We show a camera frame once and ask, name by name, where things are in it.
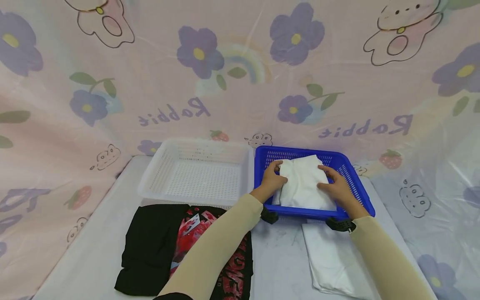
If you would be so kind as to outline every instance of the printed fabric backdrop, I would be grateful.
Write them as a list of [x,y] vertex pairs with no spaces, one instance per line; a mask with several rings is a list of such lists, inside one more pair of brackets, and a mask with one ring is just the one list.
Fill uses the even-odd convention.
[[480,0],[3,0],[0,300],[169,137],[340,151],[440,300],[480,294]]

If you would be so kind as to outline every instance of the folded white shirt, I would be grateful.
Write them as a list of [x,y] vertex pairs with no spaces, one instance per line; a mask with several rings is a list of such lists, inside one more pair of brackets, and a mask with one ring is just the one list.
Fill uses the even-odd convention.
[[323,191],[317,188],[317,183],[328,183],[323,165],[316,155],[283,159],[280,165],[280,175],[288,178],[274,195],[273,204],[289,207],[301,207],[320,210],[336,210],[335,202]]
[[322,293],[381,300],[348,232],[325,223],[302,224],[313,287]]

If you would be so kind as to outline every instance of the white plastic basket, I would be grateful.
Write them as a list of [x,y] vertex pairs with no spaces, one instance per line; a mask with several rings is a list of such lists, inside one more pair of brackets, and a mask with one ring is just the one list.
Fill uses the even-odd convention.
[[137,191],[161,203],[228,209],[253,189],[253,168],[248,145],[172,138],[153,156]]

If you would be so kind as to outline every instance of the table surface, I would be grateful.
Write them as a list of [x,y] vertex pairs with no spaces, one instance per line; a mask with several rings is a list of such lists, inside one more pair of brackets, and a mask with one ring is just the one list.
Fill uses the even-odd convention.
[[[131,297],[114,290],[121,269],[125,234],[142,203],[136,188],[151,157],[134,157],[78,234],[33,300],[125,300]],[[361,178],[369,192],[367,178]],[[376,218],[421,274],[380,199],[371,196]],[[263,221],[252,231],[254,276],[252,300],[351,300],[319,292],[312,287],[305,240],[304,219],[281,219],[274,225]]]

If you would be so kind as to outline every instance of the person's hand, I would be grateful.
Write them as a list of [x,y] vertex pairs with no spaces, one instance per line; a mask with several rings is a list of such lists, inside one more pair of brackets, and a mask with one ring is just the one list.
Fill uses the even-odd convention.
[[335,198],[342,207],[342,204],[345,202],[352,200],[356,201],[355,197],[350,191],[347,181],[342,175],[327,166],[319,165],[318,168],[323,170],[325,174],[333,180],[333,183],[319,182],[317,184],[317,188],[327,193],[330,197]]
[[276,160],[270,163],[267,169],[265,169],[262,184],[253,190],[250,195],[257,198],[261,203],[264,203],[273,195],[273,193],[275,193],[276,190],[280,189],[285,183],[287,183],[288,179],[286,177],[275,173],[280,171],[279,166],[282,163],[282,160]]
[[333,180],[333,183],[319,182],[317,183],[317,188],[336,199],[338,204],[346,210],[351,219],[370,215],[352,194],[347,181],[342,175],[327,166],[319,165],[318,168],[323,170],[325,174]]

